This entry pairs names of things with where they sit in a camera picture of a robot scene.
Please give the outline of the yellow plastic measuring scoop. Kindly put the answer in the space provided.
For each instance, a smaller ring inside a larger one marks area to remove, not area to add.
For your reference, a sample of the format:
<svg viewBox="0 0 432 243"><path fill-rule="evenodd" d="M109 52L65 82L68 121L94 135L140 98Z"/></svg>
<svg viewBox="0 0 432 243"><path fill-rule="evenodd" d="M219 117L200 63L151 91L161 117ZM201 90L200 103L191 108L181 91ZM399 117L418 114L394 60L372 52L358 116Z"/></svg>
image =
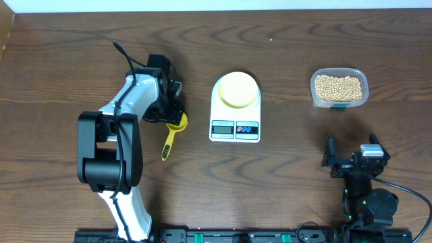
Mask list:
<svg viewBox="0 0 432 243"><path fill-rule="evenodd" d="M169 157L169 154L170 154L172 146L173 146L173 141L174 141L175 135L178 132L183 132L186 129L187 125L188 125L188 117L185 113L182 114L182 118L181 118L180 123L178 125L167 124L167 127L169 129L169 134L167 136L167 139L165 141L165 144L163 146L163 150L161 153L161 159L163 161L167 160Z"/></svg>

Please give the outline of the white digital kitchen scale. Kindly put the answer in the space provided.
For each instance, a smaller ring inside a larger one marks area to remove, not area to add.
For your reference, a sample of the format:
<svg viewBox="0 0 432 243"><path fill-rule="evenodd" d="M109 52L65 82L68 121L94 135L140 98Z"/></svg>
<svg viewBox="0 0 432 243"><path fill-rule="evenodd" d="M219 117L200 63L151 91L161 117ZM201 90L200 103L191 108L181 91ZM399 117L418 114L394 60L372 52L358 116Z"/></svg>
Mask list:
<svg viewBox="0 0 432 243"><path fill-rule="evenodd" d="M218 88L222 77L215 83L211 93L209 139L213 142L258 143L261 139L260 88L255 102L245 108L234 109L219 98Z"/></svg>

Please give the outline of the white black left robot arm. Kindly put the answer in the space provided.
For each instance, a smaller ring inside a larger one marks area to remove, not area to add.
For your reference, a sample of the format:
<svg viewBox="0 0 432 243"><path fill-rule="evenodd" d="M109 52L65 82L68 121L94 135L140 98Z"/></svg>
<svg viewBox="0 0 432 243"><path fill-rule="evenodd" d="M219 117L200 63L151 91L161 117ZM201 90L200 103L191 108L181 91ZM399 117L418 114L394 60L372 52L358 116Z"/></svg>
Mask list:
<svg viewBox="0 0 432 243"><path fill-rule="evenodd" d="M107 105L78 118L77 176L107 203L118 240L157 240L139 189L144 164L139 123L182 123L184 106L177 99L182 84L169 78L173 70L166 60L132 66Z"/></svg>

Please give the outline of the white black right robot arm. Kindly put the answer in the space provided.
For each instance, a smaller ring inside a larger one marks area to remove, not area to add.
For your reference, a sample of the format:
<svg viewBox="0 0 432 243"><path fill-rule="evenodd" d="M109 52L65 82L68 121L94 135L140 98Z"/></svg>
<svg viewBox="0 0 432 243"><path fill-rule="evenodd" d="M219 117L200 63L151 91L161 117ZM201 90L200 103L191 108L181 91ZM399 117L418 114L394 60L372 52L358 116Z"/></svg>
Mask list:
<svg viewBox="0 0 432 243"><path fill-rule="evenodd" d="M333 136L326 137L321 165L331 169L332 178L343 179L342 208L349 220L331 230L328 242L384 242L385 231L393 225L398 197L383 188L372 187L371 180L384 170L391 159L376 135L360 145L349 159L339 159Z"/></svg>

